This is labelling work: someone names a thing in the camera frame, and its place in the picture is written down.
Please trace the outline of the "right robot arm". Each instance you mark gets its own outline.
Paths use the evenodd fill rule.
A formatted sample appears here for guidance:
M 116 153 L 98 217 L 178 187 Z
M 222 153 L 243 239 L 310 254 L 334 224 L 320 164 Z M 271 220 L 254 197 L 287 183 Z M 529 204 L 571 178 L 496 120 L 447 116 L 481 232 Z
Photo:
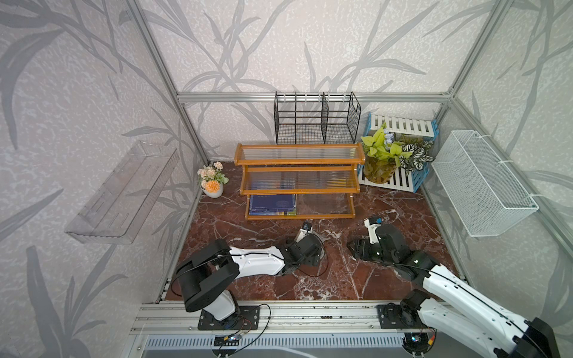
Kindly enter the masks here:
M 413 250 L 399 229 L 378 217 L 364 222 L 368 238 L 348 242 L 356 260 L 395 270 L 417 286 L 382 314 L 386 323 L 443 332 L 482 357 L 559 357 L 553 328 L 505 309 L 459 279 L 423 250 Z

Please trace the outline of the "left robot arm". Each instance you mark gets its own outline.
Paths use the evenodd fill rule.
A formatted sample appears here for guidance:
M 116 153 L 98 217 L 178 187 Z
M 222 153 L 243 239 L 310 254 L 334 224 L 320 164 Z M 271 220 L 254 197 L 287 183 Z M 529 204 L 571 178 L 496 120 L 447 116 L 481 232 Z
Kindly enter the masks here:
M 229 325 L 240 317 L 237 299 L 228 289 L 235 280 L 285 276 L 301 266 L 318 267 L 324 256 L 322 240 L 306 229 L 293 240 L 263 249 L 240 249 L 215 240 L 179 264 L 172 281 L 188 313 L 207 313 Z

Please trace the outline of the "grey fluffy cloth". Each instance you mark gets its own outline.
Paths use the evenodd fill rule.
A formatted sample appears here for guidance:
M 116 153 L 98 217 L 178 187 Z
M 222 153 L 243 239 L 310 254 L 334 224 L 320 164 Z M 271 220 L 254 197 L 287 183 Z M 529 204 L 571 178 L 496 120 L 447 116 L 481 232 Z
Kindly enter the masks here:
M 310 255 L 310 266 L 318 267 L 321 260 L 325 256 L 325 247 L 322 239 L 315 233 L 308 234 L 310 237 L 311 248 L 313 249 Z

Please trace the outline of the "orange wooden bookshelf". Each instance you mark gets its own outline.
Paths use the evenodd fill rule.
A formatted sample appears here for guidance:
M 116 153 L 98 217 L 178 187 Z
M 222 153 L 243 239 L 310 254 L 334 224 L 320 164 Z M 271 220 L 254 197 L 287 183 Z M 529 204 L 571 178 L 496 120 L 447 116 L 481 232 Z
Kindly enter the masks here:
M 365 161 L 359 144 L 239 144 L 234 162 L 243 170 L 246 219 L 353 219 L 358 167 Z M 252 195 L 280 194 L 296 195 L 295 216 L 249 216 Z

